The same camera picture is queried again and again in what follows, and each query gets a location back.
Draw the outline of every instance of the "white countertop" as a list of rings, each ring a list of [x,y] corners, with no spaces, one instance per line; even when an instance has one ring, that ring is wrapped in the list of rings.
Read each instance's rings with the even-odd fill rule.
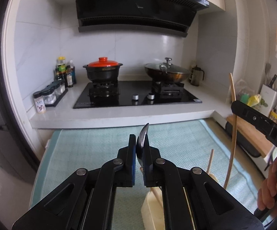
[[[187,81],[185,89],[202,103],[73,109],[86,85],[81,83],[69,88],[56,107],[47,108],[44,114],[35,114],[30,119],[31,126],[46,129],[121,127],[209,118],[214,112],[225,119],[232,114],[230,106],[214,92],[204,86],[192,86]]]

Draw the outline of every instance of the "spice rack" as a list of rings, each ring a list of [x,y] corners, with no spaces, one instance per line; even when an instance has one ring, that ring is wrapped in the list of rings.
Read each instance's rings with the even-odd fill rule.
[[[67,92],[68,89],[66,88],[65,91],[56,99],[56,101],[53,104],[46,104],[46,107],[56,107]]]

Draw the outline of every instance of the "black glass cooktop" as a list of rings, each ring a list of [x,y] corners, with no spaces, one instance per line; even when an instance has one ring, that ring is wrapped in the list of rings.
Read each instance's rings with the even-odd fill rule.
[[[181,83],[163,87],[162,84],[152,81],[118,81],[110,87],[100,88],[88,83],[73,108],[178,103],[202,103],[202,101],[185,90]]]

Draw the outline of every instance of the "cutting board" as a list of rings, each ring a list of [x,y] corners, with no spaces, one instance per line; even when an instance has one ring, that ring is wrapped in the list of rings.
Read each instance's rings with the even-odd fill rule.
[[[229,123],[233,123],[233,115],[226,118]],[[238,131],[260,152],[265,158],[273,148],[273,144],[259,132],[252,124],[238,117]]]

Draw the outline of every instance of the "black range hood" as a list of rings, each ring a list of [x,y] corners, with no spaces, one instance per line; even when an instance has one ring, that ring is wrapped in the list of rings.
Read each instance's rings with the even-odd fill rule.
[[[187,36],[206,0],[76,0],[79,32],[140,30]]]

